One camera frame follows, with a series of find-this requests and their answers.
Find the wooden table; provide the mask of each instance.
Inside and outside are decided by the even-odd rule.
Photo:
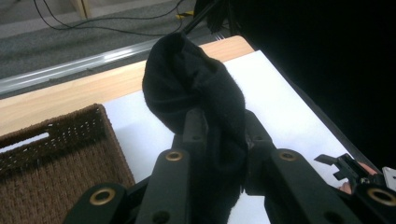
[[[254,49],[241,36],[201,46],[221,62],[249,54]],[[0,100],[0,136],[81,109],[140,91],[146,61],[93,76]]]

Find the wicker basket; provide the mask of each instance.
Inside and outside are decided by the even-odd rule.
[[[93,185],[134,184],[102,105],[4,135],[0,148],[40,134],[0,154],[0,223],[62,223]]]

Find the cable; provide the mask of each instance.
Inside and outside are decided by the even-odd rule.
[[[178,1],[178,2],[177,2],[177,5],[176,5],[174,8],[172,8],[170,11],[168,11],[168,12],[162,14],[162,15],[159,15],[159,16],[147,17],[147,18],[132,18],[132,17],[110,17],[110,18],[100,18],[100,19],[93,19],[93,20],[83,21],[83,22],[78,23],[78,24],[76,24],[76,25],[70,26],[70,25],[68,25],[68,24],[65,24],[65,23],[59,21],[59,20],[53,15],[52,11],[50,10],[49,5],[47,4],[47,1],[46,1],[46,0],[43,0],[43,2],[44,2],[44,4],[46,5],[46,8],[47,8],[47,10],[49,11],[49,14],[51,15],[51,17],[52,17],[53,19],[55,19],[57,22],[59,22],[61,25],[65,26],[64,28],[59,28],[59,27],[54,27],[54,26],[50,25],[50,24],[44,19],[43,15],[41,14],[41,11],[40,11],[39,8],[38,8],[38,5],[37,5],[36,0],[34,0],[34,2],[35,2],[35,9],[37,10],[38,15],[40,16],[41,20],[42,20],[44,23],[46,23],[46,24],[48,25],[48,27],[50,27],[50,28],[52,28],[52,29],[54,29],[54,30],[64,31],[64,30],[70,30],[70,29],[103,29],[103,30],[116,31],[116,32],[126,33],[126,34],[132,34],[132,35],[148,35],[148,36],[169,35],[169,34],[175,33],[175,32],[177,32],[177,31],[180,29],[180,27],[182,26],[183,21],[182,21],[182,20],[179,20],[179,21],[180,21],[179,26],[178,26],[174,31],[172,31],[172,32],[169,33],[169,34],[143,34],[143,33],[138,33],[138,32],[131,32],[131,31],[119,30],[119,29],[114,29],[114,28],[109,28],[109,27],[102,27],[102,26],[83,26],[83,27],[79,27],[79,26],[81,26],[81,25],[83,25],[83,24],[85,24],[85,23],[88,23],[88,22],[93,22],[93,21],[105,21],[105,20],[141,20],[141,21],[154,20],[154,19],[158,19],[158,18],[167,16],[167,15],[169,15],[170,13],[172,13],[172,12],[175,11],[175,10],[176,10],[176,12],[177,12],[177,15],[179,15],[180,13],[178,12],[178,7],[179,7],[179,5],[180,5],[183,1],[184,1],[184,0]]]

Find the white paper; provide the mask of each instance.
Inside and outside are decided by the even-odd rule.
[[[313,161],[320,154],[338,157],[347,150],[305,104],[268,59],[256,51],[225,63],[245,95],[246,108],[258,117],[278,148],[300,152],[334,187],[334,166]],[[139,91],[104,104],[126,160],[138,182],[151,175],[158,155],[171,147],[173,134],[149,111]],[[229,223],[270,223],[263,197],[241,195]]]

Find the black cloth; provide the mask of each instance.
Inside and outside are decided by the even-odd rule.
[[[242,189],[248,148],[245,99],[225,66],[183,34],[160,39],[143,78],[148,108],[173,133],[183,134],[186,113],[200,107],[208,126],[203,158],[191,152],[192,223],[227,223]]]

